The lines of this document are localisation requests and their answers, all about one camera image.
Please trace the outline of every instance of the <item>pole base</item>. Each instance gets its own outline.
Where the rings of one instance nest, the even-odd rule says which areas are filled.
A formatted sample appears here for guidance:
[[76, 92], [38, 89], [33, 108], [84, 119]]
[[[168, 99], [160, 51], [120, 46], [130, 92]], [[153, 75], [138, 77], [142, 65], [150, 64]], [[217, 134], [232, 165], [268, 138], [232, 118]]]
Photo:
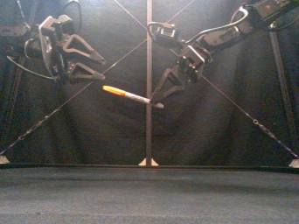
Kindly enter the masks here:
[[9, 164], [9, 161], [5, 156], [0, 156], [0, 165]]
[[154, 160], [150, 160], [150, 165], [152, 166], [157, 166], [158, 164], [154, 162]]
[[293, 168], [299, 168], [299, 159], [293, 159], [292, 163], [288, 166]]

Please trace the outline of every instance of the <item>black fabric curtain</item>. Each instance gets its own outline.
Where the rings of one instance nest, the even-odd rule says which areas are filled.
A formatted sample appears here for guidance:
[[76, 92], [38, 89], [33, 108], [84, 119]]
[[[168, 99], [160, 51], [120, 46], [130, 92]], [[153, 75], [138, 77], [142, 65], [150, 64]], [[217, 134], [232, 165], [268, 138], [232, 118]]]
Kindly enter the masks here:
[[[54, 17], [64, 2], [41, 1], [36, 23], [48, 16]], [[189, 39], [200, 31], [227, 24], [243, 3], [153, 1], [153, 21], [172, 19], [181, 38]], [[5, 155], [16, 163], [137, 165], [145, 158], [145, 105], [104, 92], [102, 86], [145, 96], [146, 1], [85, 0], [80, 4], [78, 35], [106, 59], [104, 66], [93, 66], [106, 78], [92, 84], [61, 85], [22, 72], [8, 133], [1, 129], [2, 148], [88, 85]], [[77, 25], [76, 5], [65, 14]], [[283, 57], [289, 83], [297, 91], [297, 26], [288, 29], [289, 34], [279, 38], [285, 45], [292, 42], [293, 64], [287, 63], [287, 49]], [[176, 56], [156, 44], [152, 51], [154, 88]], [[268, 32], [259, 31], [212, 59], [203, 70], [204, 79], [198, 78], [181, 94], [162, 101], [164, 109], [153, 108], [153, 160], [158, 165], [288, 165], [292, 155], [244, 114], [245, 111], [257, 119], [285, 145], [291, 144]], [[46, 74], [40, 60], [26, 60], [25, 66]], [[2, 57], [2, 89], [13, 77], [14, 70], [8, 69]], [[295, 113], [297, 92], [293, 88]], [[9, 91], [1, 91], [1, 105], [6, 105], [9, 97]], [[4, 126], [8, 109], [1, 109]]]

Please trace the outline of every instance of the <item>orange marker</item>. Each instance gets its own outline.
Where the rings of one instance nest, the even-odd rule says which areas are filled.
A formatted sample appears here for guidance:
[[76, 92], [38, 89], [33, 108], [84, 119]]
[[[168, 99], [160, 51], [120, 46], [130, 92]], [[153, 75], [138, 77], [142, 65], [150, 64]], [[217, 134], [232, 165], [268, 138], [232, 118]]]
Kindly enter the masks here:
[[136, 102], [141, 102], [141, 103], [144, 103], [144, 104], [152, 105], [153, 107], [156, 107], [156, 108], [158, 108], [158, 109], [161, 109], [161, 108], [164, 107], [164, 105], [162, 105], [160, 102], [157, 102], [156, 104], [152, 104], [152, 103], [149, 102], [149, 99], [144, 98], [144, 97], [140, 96], [140, 95], [130, 94], [130, 93], [128, 93], [126, 91], [124, 91], [124, 90], [121, 90], [121, 89], [118, 89], [118, 88], [116, 88], [116, 87], [104, 86], [102, 89], [104, 89], [105, 91], [108, 91], [108, 92], [109, 92], [110, 94], [113, 94], [113, 95], [118, 95], [118, 96], [121, 96], [121, 97], [125, 97], [125, 98], [128, 98], [128, 99], [136, 101]]

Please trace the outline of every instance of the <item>metal pole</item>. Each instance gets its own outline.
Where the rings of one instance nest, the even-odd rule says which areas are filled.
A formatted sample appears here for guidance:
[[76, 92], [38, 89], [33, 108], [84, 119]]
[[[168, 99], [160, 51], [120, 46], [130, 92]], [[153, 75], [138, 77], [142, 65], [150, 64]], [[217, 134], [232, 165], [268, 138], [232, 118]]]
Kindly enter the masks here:
[[[30, 15], [28, 18], [29, 26], [32, 26], [34, 23], [34, 16], [36, 16], [38, 3], [40, 3], [40, 0], [32, 0]], [[25, 62], [25, 58], [20, 58], [18, 64], [24, 65], [24, 62]], [[24, 72], [22, 69], [17, 67], [14, 76], [13, 76], [13, 83], [12, 83], [12, 90], [10, 90], [9, 99], [8, 99], [6, 111], [4, 113], [4, 131], [2, 131], [1, 140], [0, 140], [1, 146], [4, 146], [6, 143], [8, 133], [9, 133], [10, 126], [12, 126], [12, 119], [13, 119], [13, 114], [14, 114], [14, 102], [17, 99], [18, 87], [20, 87], [20, 82], [21, 82], [21, 78], [22, 78], [22, 72]]]
[[279, 49], [279, 43], [277, 43], [277, 37], [276, 33], [272, 31], [269, 32], [269, 38], [271, 38], [271, 44], [273, 49], [273, 55], [275, 55], [275, 67], [276, 67], [276, 73], [277, 73], [277, 79], [280, 84], [280, 91], [284, 101], [284, 115], [287, 120], [287, 128], [289, 131], [291, 136], [291, 144], [295, 152], [299, 151], [299, 143], [296, 138], [296, 128], [295, 128], [295, 117], [292, 113], [292, 106], [289, 102], [289, 94], [287, 91], [287, 84], [285, 84], [285, 72], [284, 72], [284, 66], [283, 66], [283, 60], [281, 60], [281, 54]]
[[[152, 0], [146, 0], [146, 23], [152, 22]], [[145, 97], [152, 97], [152, 39], [146, 34], [146, 80]], [[145, 106], [145, 166], [152, 165], [152, 106]]]

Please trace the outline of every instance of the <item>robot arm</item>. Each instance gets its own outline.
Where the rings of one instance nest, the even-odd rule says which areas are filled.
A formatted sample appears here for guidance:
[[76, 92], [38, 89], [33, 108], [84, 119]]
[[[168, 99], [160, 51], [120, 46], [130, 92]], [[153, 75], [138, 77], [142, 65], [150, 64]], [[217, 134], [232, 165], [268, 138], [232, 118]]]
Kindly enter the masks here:
[[105, 59], [82, 37], [74, 34], [72, 20], [61, 15], [46, 17], [37, 29], [28, 24], [0, 26], [0, 53], [6, 56], [25, 56], [41, 59], [56, 82], [104, 80], [85, 62], [105, 64]]
[[243, 41], [249, 34], [265, 29], [275, 20], [299, 6], [297, 0], [263, 0], [252, 5], [241, 5], [229, 24], [200, 32], [188, 41], [178, 38], [178, 30], [170, 24], [150, 23], [149, 36], [168, 48], [180, 50], [174, 66], [166, 68], [152, 94], [156, 104], [173, 93], [184, 90], [188, 82], [196, 82], [203, 65], [212, 62], [211, 55]]

